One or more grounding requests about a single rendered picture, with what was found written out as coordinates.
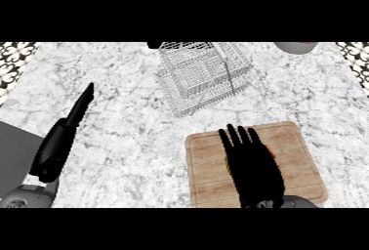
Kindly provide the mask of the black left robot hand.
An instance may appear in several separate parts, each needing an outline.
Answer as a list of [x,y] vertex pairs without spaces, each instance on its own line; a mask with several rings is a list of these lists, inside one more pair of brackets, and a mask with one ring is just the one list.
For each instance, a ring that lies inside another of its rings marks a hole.
[[51,183],[60,175],[75,140],[76,128],[91,101],[92,84],[81,93],[67,116],[55,121],[39,144],[29,174],[36,176],[42,183]]

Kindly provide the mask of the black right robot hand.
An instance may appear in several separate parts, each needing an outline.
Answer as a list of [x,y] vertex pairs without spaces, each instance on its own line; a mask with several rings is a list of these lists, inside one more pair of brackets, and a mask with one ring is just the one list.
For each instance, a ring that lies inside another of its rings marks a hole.
[[272,154],[252,128],[218,129],[230,176],[241,208],[278,208],[283,204],[283,178]]

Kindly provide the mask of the wooden cutting board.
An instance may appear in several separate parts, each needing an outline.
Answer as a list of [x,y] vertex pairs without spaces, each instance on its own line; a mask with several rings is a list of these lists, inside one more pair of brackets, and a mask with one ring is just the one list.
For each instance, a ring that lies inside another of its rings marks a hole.
[[[283,176],[284,194],[320,204],[326,186],[293,122],[255,125],[262,144],[269,148]],[[190,203],[194,208],[237,208],[238,197],[225,169],[225,154],[216,131],[185,138]]]

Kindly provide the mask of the grey round pot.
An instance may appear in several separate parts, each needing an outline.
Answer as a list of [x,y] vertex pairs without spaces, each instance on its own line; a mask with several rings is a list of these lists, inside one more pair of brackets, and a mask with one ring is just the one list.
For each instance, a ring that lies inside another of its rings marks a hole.
[[303,55],[312,51],[317,42],[275,42],[275,46],[292,55]]

